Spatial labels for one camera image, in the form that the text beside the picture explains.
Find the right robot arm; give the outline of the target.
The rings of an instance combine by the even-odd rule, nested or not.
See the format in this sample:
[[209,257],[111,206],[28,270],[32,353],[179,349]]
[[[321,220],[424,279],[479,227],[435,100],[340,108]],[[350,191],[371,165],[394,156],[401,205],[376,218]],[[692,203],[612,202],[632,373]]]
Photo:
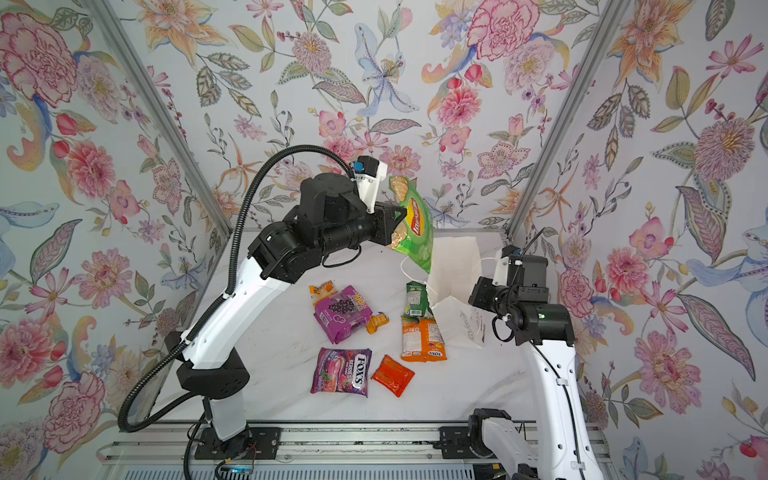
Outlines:
[[478,408],[468,420],[470,449],[495,458],[510,479],[602,479],[579,400],[572,320],[548,298],[545,288],[497,285],[487,277],[474,286],[470,304],[511,330],[532,376],[538,417],[533,449],[509,414]]

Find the purple Fox's candy bag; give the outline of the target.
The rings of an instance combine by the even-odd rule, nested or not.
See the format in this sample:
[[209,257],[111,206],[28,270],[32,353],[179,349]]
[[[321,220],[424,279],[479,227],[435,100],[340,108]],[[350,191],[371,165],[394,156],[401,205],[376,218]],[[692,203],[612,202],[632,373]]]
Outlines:
[[321,348],[313,375],[312,394],[344,393],[368,396],[370,349]]

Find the white paper gift bag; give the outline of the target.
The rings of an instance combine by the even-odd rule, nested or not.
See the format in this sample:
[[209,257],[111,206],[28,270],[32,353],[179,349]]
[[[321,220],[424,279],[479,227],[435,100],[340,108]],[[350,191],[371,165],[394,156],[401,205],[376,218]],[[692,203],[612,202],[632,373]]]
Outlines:
[[501,251],[480,250],[475,236],[434,239],[431,270],[426,279],[429,308],[446,345],[482,349],[488,313],[470,305],[477,281],[492,280],[505,264]]

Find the purple berry biscuit pack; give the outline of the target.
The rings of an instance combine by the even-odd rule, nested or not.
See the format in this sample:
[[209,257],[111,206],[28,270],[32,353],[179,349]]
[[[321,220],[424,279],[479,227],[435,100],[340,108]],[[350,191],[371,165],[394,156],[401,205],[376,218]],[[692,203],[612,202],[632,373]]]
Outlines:
[[314,317],[332,344],[339,344],[365,328],[372,316],[368,303],[353,286],[343,288],[314,306]]

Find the green snack pack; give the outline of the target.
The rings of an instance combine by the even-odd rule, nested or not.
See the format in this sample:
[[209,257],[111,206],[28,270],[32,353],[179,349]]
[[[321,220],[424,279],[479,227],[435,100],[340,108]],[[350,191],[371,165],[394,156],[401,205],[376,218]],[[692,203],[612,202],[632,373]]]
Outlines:
[[406,300],[403,315],[410,318],[430,318],[427,287],[417,281],[406,284]]

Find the orange snack pack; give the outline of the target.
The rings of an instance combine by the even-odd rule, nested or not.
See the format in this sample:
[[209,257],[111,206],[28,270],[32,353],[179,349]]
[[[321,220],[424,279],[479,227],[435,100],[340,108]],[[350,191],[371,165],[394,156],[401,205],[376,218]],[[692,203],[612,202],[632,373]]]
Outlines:
[[442,362],[447,360],[445,343],[433,318],[403,316],[401,359],[405,362]]

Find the green Lays chips bag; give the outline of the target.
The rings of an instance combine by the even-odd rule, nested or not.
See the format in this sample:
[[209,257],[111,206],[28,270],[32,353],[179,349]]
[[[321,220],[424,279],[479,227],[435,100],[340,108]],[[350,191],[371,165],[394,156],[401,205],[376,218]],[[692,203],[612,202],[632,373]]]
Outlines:
[[392,176],[389,188],[397,205],[407,208],[407,216],[400,223],[405,225],[405,239],[399,246],[389,248],[407,255],[424,272],[429,273],[434,242],[431,210],[418,192],[415,181],[404,176]]

